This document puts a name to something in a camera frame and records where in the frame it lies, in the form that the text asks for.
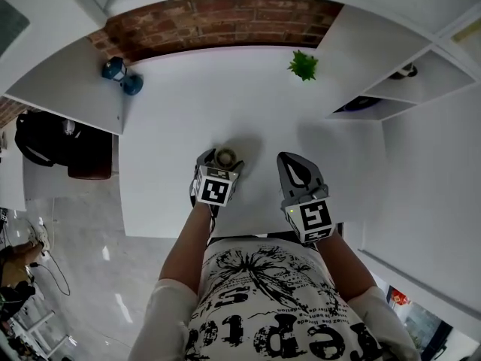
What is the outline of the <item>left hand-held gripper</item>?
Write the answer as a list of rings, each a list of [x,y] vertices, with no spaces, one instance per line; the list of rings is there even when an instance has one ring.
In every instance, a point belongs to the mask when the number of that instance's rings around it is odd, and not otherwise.
[[[215,156],[216,149],[211,148],[196,159],[194,178],[189,187],[192,206],[200,202],[209,206],[225,207],[234,194],[245,162],[237,161],[232,171],[227,171],[217,168]]]

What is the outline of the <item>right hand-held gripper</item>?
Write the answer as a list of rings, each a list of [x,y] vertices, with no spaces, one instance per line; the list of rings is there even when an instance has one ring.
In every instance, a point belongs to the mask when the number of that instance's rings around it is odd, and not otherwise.
[[[330,237],[335,230],[328,206],[328,188],[316,164],[288,152],[277,155],[277,170],[286,220],[302,244]]]

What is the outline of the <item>person's left forearm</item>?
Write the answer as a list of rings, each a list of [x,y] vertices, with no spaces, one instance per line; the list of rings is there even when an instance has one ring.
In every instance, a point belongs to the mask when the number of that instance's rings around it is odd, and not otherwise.
[[[210,223],[208,205],[196,203],[162,266],[159,280],[178,281],[198,293],[204,252],[210,238]]]

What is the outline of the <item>person's right forearm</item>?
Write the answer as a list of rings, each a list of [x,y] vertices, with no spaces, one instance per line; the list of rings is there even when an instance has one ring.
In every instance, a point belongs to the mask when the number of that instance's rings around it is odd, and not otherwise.
[[[344,301],[359,297],[377,285],[371,273],[337,231],[330,237],[317,241],[316,247]]]

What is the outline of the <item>white desk with shelf hutch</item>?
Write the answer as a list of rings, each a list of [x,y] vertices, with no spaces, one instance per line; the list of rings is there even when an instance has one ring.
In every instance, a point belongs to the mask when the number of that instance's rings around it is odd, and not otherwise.
[[[119,12],[166,0],[125,0]],[[331,215],[369,238],[443,237],[481,211],[473,168],[460,169],[476,84],[473,72],[435,41],[481,0],[332,0],[343,9],[314,51],[316,79],[287,65],[288,47],[224,47],[137,62],[144,78],[128,97],[60,59],[93,57],[84,42],[54,53],[8,88],[8,97],[119,136],[119,186],[127,235],[174,237],[186,219],[196,157],[232,147],[247,166],[218,232],[285,229],[276,157],[316,163],[330,189]],[[418,74],[389,76],[409,63]],[[359,96],[373,107],[343,112]]]

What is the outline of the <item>dark blue round device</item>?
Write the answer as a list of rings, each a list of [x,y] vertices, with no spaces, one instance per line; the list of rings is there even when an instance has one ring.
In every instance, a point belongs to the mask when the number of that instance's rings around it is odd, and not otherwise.
[[[376,105],[378,102],[380,102],[381,99],[379,98],[374,98],[374,97],[368,97],[368,96],[359,96],[355,99],[353,99],[351,102],[348,102],[342,107],[343,112],[357,112],[357,111],[363,111],[364,109],[373,107]]]

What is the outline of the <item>small green potted plant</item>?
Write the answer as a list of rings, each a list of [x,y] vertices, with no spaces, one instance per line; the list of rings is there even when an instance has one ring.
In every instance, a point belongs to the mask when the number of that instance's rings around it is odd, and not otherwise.
[[[316,67],[318,59],[312,55],[308,55],[300,50],[293,52],[293,59],[289,63],[288,70],[294,75],[301,78],[302,81],[316,79]]]

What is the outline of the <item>white printed t-shirt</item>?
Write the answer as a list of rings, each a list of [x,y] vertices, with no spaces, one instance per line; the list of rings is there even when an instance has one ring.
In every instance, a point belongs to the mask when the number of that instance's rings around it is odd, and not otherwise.
[[[227,238],[207,247],[198,292],[156,283],[129,361],[421,360],[380,288],[347,301],[316,251]]]

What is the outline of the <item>small ceramic pot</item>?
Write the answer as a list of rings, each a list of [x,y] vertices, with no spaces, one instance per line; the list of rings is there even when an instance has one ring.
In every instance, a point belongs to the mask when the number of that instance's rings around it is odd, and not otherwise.
[[[390,80],[403,80],[407,77],[415,77],[418,74],[417,67],[411,62],[389,76]]]

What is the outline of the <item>red packet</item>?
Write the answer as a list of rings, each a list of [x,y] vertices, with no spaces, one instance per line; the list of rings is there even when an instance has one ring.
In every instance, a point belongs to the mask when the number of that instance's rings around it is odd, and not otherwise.
[[[404,306],[411,303],[410,299],[399,290],[392,288],[389,293],[389,304],[394,307],[396,305]]]

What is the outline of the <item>white low table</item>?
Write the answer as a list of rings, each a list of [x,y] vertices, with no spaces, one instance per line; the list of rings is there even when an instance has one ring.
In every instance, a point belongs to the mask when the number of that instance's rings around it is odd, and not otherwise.
[[[67,168],[60,165],[42,168],[28,163],[13,148],[0,162],[0,207],[25,211],[29,201],[84,195],[102,183],[69,177]]]

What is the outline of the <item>black backpack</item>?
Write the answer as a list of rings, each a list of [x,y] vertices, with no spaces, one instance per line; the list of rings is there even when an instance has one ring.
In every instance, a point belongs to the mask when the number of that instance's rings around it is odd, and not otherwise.
[[[112,134],[46,111],[19,115],[16,128],[20,152],[43,167],[87,167],[112,157]]]

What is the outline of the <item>ribbed glass cabinet door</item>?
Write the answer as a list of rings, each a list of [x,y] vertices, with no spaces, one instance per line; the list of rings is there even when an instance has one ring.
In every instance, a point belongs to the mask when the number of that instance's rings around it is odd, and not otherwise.
[[[0,57],[29,25],[27,17],[6,0],[0,0]]]

